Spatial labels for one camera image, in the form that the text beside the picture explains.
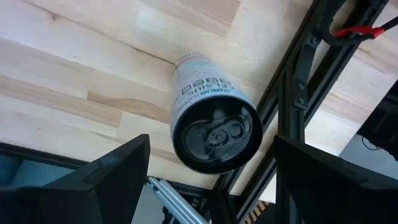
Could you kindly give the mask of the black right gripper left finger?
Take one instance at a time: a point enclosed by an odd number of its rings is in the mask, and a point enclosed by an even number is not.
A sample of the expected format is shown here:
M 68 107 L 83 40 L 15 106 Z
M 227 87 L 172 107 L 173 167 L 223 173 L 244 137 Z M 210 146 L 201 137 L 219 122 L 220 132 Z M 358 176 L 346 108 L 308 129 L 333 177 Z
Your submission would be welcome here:
M 1 223 L 131 223 L 149 156 L 141 134 L 42 187 L 3 187 Z

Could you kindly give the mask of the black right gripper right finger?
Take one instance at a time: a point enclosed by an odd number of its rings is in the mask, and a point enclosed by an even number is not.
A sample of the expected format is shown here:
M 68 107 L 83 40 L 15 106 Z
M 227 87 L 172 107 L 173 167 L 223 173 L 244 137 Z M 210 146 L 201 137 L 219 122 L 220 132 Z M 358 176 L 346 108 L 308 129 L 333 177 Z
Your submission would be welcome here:
M 397 223 L 397 180 L 283 136 L 274 143 L 305 223 Z

